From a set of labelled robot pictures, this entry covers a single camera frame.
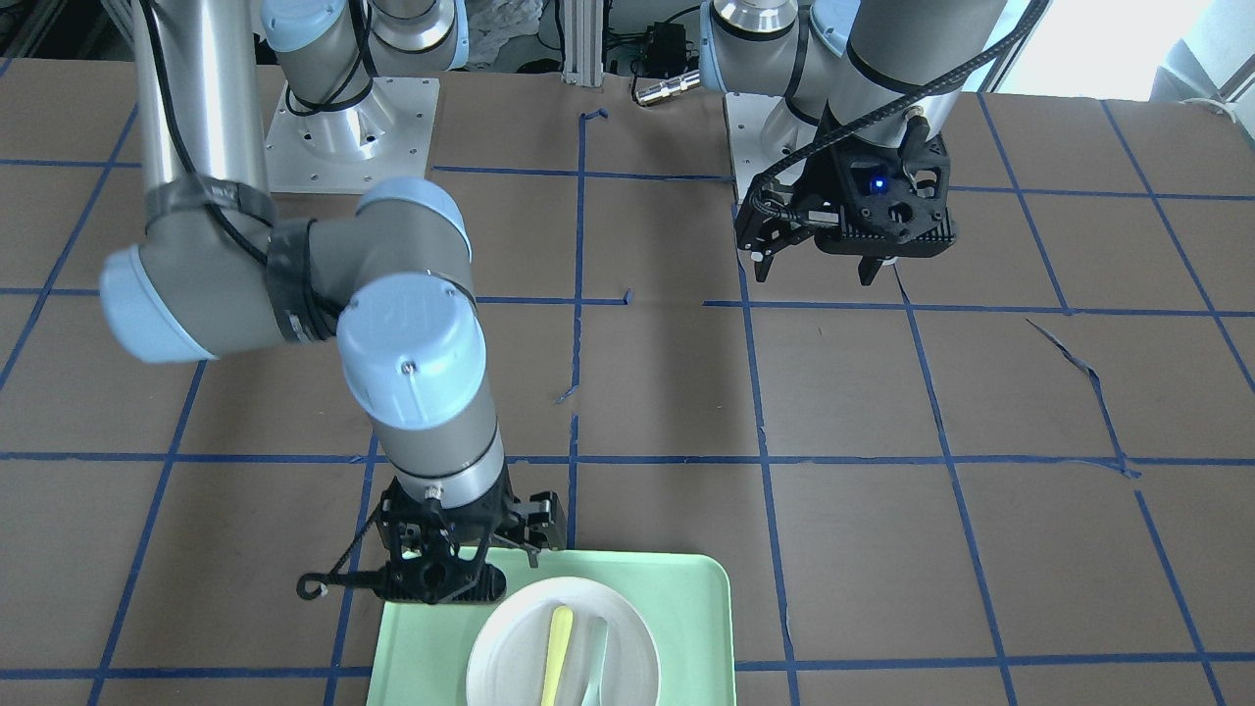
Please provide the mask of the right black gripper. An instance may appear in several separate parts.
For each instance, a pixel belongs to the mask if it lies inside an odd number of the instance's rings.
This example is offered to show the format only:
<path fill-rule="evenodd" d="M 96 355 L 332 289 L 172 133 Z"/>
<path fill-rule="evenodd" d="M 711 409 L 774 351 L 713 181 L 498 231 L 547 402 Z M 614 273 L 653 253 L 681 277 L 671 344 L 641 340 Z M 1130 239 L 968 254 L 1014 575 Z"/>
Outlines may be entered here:
<path fill-rule="evenodd" d="M 503 533 L 538 568 L 542 551 L 569 551 L 569 517 L 557 492 L 515 499 L 508 468 L 479 499 L 459 508 L 441 500 L 413 499 L 395 479 L 382 492 L 379 528 L 388 559 L 376 597 L 400 603 L 489 604 L 507 588 L 505 573 L 487 562 L 489 540 Z"/>

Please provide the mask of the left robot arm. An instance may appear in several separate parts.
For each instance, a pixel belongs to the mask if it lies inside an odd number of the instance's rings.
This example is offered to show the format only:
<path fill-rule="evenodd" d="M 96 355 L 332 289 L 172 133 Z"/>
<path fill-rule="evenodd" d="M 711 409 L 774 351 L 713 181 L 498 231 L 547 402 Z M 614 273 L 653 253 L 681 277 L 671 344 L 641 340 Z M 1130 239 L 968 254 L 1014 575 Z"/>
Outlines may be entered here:
<path fill-rule="evenodd" d="M 857 256 L 861 283 L 958 240 L 941 130 L 989 46 L 1003 1 L 705 1 L 702 84 L 776 95 L 768 164 L 747 184 L 735 246 L 766 281 L 776 255 L 812 242 Z"/>

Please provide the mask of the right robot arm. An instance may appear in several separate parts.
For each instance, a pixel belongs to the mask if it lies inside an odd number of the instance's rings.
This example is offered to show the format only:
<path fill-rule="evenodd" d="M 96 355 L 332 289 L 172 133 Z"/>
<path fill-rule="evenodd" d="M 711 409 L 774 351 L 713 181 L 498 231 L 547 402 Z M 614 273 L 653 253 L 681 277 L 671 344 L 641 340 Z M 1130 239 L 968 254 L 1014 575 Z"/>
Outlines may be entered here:
<path fill-rule="evenodd" d="M 363 529 L 376 571 L 297 581 L 402 603 L 487 604 L 507 588 L 489 545 L 561 551 L 553 492 L 515 495 L 474 250 L 454 199 L 420 176 L 368 186 L 349 219 L 279 219 L 264 164 L 245 1 L 131 4 L 146 133 L 146 237 L 109 255 L 105 321 L 148 365 L 333 340 L 395 478 Z"/>

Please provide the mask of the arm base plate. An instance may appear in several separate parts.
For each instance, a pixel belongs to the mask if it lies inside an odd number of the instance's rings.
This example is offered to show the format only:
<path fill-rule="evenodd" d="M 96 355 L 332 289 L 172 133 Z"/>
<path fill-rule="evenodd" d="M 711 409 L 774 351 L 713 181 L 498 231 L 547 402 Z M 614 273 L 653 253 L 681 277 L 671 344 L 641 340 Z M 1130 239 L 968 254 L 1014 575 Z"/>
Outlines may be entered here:
<path fill-rule="evenodd" d="M 781 95 L 727 94 L 725 118 L 739 204 L 757 174 L 808 145 L 820 129 L 796 117 Z"/>
<path fill-rule="evenodd" d="M 310 115 L 282 93 L 265 138 L 269 189 L 361 196 L 389 178 L 425 177 L 439 95 L 435 76 L 376 76 L 355 107 Z"/>

